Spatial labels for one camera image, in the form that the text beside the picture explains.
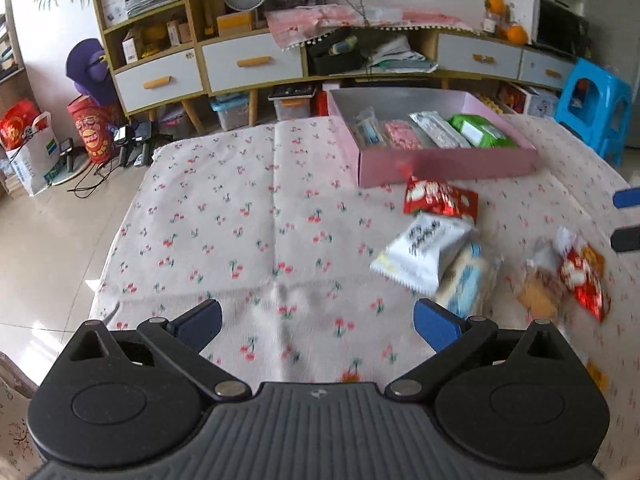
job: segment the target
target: pink snack package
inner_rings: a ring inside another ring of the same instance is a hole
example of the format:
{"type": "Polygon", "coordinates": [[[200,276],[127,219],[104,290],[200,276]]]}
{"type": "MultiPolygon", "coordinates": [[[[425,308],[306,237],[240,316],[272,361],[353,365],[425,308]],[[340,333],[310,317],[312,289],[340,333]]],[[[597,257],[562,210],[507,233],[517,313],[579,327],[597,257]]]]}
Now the pink snack package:
{"type": "Polygon", "coordinates": [[[394,120],[385,123],[386,136],[396,150],[421,150],[423,145],[407,121],[394,120]]]}

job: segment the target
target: cherry print tablecloth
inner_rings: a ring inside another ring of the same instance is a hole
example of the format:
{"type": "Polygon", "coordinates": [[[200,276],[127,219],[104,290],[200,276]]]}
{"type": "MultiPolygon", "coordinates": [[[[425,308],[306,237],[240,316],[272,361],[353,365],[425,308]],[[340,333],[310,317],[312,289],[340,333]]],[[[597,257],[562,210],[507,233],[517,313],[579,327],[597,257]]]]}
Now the cherry print tablecloth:
{"type": "MultiPolygon", "coordinates": [[[[638,256],[615,256],[607,237],[639,222],[611,206],[625,182],[550,120],[511,118],[540,150],[523,178],[453,182],[481,197],[482,238],[504,256],[486,313],[524,328],[517,268],[539,236],[565,224],[607,257],[612,313],[579,309],[574,344],[609,377],[609,435],[596,461],[615,470],[640,444],[638,256]]],[[[433,351],[415,333],[412,291],[373,274],[372,259],[411,219],[403,186],[358,189],[329,119],[289,121],[163,148],[115,237],[92,317],[112,330],[172,319],[204,298],[224,326],[202,355],[247,381],[374,381],[384,387],[433,351]]]]}

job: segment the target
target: purple hat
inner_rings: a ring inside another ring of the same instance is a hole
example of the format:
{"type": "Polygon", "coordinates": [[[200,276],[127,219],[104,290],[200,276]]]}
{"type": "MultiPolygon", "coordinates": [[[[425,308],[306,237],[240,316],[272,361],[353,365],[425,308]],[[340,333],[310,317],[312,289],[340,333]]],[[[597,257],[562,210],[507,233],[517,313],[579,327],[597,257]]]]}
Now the purple hat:
{"type": "Polygon", "coordinates": [[[100,60],[103,55],[100,41],[82,40],[66,58],[66,76],[81,94],[90,95],[100,106],[108,106],[118,102],[118,94],[107,62],[100,60]]]}

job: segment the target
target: microwave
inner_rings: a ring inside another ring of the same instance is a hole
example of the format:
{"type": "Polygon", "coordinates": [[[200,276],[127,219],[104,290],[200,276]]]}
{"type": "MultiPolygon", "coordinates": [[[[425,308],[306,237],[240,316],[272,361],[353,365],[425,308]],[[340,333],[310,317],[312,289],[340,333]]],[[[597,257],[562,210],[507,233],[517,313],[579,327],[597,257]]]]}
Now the microwave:
{"type": "Polygon", "coordinates": [[[511,21],[529,35],[529,43],[561,54],[584,57],[589,22],[553,0],[505,0],[511,21]]]}

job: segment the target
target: gray ribbed surface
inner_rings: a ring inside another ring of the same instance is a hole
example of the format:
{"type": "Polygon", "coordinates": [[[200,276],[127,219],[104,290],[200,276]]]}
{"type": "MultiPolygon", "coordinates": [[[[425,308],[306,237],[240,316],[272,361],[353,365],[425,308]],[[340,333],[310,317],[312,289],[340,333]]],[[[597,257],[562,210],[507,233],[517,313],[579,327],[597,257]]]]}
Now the gray ribbed surface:
{"type": "Polygon", "coordinates": [[[257,398],[218,406],[200,433],[155,464],[78,472],[49,463],[34,480],[595,480],[593,469],[520,475],[447,447],[417,406],[373,384],[265,384],[257,398]]]}

